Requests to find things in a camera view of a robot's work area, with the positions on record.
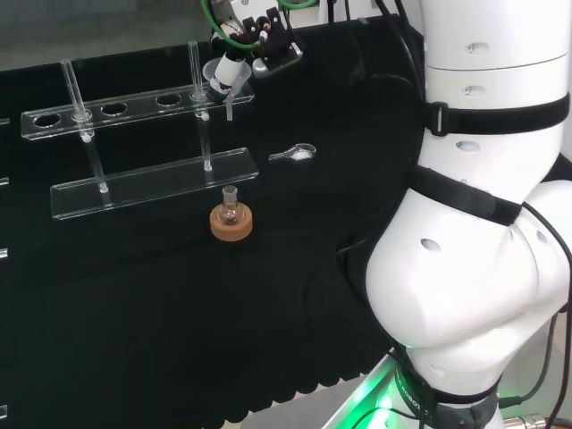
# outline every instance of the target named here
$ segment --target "clear acrylic stand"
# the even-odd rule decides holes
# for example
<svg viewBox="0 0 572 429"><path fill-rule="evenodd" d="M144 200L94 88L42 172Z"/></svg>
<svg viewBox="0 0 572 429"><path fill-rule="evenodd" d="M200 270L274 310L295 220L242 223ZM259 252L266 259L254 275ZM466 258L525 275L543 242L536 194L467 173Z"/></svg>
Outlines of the clear acrylic stand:
<svg viewBox="0 0 572 429"><path fill-rule="evenodd" d="M24 138L47 139L77 132L88 152L94 177L54 185L51 188L52 216L55 219L68 219L116 207L132 206L253 179L258 175L258 169L247 148L211 155L208 136L210 109L226 106L227 119L231 121L233 105L248 102L254 97L246 83L252 71L245 64L247 70L240 75L231 89L231 94L221 105L208 95L208 84L202 81L197 42L189 43L189 57L192 85L85 104L72 62L62 61L72 105L26 112L21 116ZM212 77L211 73L214 73L217 63L218 60L213 60L203 69L208 80ZM96 148L96 129L183 113L194 113L196 117L202 156L105 175Z"/></svg>

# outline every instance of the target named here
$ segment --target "black cable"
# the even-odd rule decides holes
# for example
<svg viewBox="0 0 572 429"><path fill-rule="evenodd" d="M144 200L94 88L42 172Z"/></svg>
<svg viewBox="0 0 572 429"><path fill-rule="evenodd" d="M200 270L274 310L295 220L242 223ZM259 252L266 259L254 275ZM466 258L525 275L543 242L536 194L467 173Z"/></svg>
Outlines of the black cable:
<svg viewBox="0 0 572 429"><path fill-rule="evenodd" d="M386 19L388 20L391 32L400 42L401 48L405 52L406 59L408 60L409 68L411 69L411 72L413 73L413 77L415 79L417 94L419 95L419 98L421 100L425 100L424 81L422 80L422 77L419 75L419 70L416 65L415 58L413 57L413 54L411 53L411 50L409 49L407 42L401 35L399 26L397 25L395 20L391 18L390 10L387 8L383 0L375 0L375 4L377 4L377 7L381 11L382 15L386 17Z"/></svg>
<svg viewBox="0 0 572 429"><path fill-rule="evenodd" d="M409 418L411 420L417 420L417 417L410 416L409 414L406 414L406 413L399 411L398 409L395 409L395 408L375 407L375 408L370 409L362 417L360 417L358 419L358 421L353 426L351 426L351 429L358 429L359 425L361 425L364 422L364 420L366 420L368 417L370 417L376 411L380 411L380 410L390 411L392 413L399 414L400 416L403 416L405 418Z"/></svg>
<svg viewBox="0 0 572 429"><path fill-rule="evenodd" d="M554 419L554 424L559 427L568 427L572 429L572 420L568 420L567 418L556 417Z"/></svg>
<svg viewBox="0 0 572 429"><path fill-rule="evenodd" d="M344 5L346 6L346 21L351 21L349 16L349 0L344 0Z"/></svg>
<svg viewBox="0 0 572 429"><path fill-rule="evenodd" d="M405 42L411 51L413 62L415 63L417 74L420 77L421 83L425 84L425 68L422 62L421 54L419 53L417 44L413 38L413 31L411 31L411 24L409 24L408 14L405 11L405 7L403 7L401 0L395 0L395 5L397 6L401 21L403 22L403 38L405 39Z"/></svg>
<svg viewBox="0 0 572 429"><path fill-rule="evenodd" d="M338 250L336 252L336 256L343 255L344 253L347 253L347 252L353 250L354 248L359 248L360 246L363 246L366 243L367 243L367 239L363 239L361 241L358 241L357 243L354 243L350 246L347 246L346 248L341 248L340 250Z"/></svg>
<svg viewBox="0 0 572 429"><path fill-rule="evenodd" d="M566 255L566 259L568 260L568 265L570 267L570 283L568 285L568 303L572 302L572 253L570 253L570 249L566 244L566 241L560 237L560 234L554 229L554 227L546 220L544 217L538 213L532 206L528 203L523 203L522 207L528 210L536 219L540 221L540 223L546 228L550 234L554 237L554 239L558 242L564 254ZM552 410L551 416L548 418L546 422L546 429L551 429L552 425L554 424L554 420L558 415L560 408L562 407L562 403L564 402L564 398L566 398L566 392L568 390L568 377L570 375L570 349L572 349L572 311L568 311L566 313L566 346L564 348L564 369L562 371L562 385L560 386L560 394L558 396L558 400L556 401L556 405Z"/></svg>
<svg viewBox="0 0 572 429"><path fill-rule="evenodd" d="M522 404L525 400L530 400L540 389L540 387L544 383L544 379L546 378L546 374L548 373L548 367L551 362L551 353L552 353L552 343L554 340L554 331L556 328L556 320L558 319L558 313L554 315L551 319L551 327L548 331L548 341L546 343L546 353L544 355L544 364L543 370L540 372L540 376L538 377L538 381L532 388L530 392L528 392L524 396L512 396L509 398L500 398L499 399L499 408L509 408L514 407L516 405Z"/></svg>

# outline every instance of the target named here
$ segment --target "glass tube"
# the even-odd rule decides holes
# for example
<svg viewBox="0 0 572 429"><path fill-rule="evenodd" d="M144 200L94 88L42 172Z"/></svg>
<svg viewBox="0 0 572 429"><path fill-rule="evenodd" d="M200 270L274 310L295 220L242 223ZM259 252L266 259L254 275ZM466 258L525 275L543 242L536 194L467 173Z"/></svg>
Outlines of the glass tube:
<svg viewBox="0 0 572 429"><path fill-rule="evenodd" d="M198 56L198 43L189 42L190 73L193 78L193 91L191 98L194 101L202 101L206 97L203 89L203 73L200 69L200 57Z"/></svg>

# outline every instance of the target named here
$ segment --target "black fabric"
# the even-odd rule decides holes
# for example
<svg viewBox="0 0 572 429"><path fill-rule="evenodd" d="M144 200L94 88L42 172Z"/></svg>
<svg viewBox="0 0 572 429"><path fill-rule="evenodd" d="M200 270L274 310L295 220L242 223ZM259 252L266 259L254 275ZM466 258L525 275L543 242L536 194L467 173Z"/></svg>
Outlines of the black fabric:
<svg viewBox="0 0 572 429"><path fill-rule="evenodd" d="M412 190L433 201L504 226L512 225L522 208L421 165L409 170L406 182Z"/></svg>
<svg viewBox="0 0 572 429"><path fill-rule="evenodd" d="M49 187L89 177L87 156L77 136L22 139L19 118L69 104L59 64L0 74L0 118L12 120L0 128L0 403L11 407L0 426L218 428L379 361L389 345L333 253L401 197L424 132L382 21L300 31L299 66L253 79L234 122L212 113L213 152L248 147L260 170L238 184L255 219L239 246L209 231L218 188L53 220ZM349 25L375 75L352 87ZM186 85L189 58L176 46L83 60L76 73L93 100ZM104 129L96 142L108 173L200 153L185 115ZM267 163L299 142L317 147L315 160Z"/></svg>
<svg viewBox="0 0 572 429"><path fill-rule="evenodd" d="M517 134L558 125L566 120L569 110L569 94L545 105L516 109L451 109L446 103L428 103L425 105L425 126L433 135L440 137L450 133Z"/></svg>

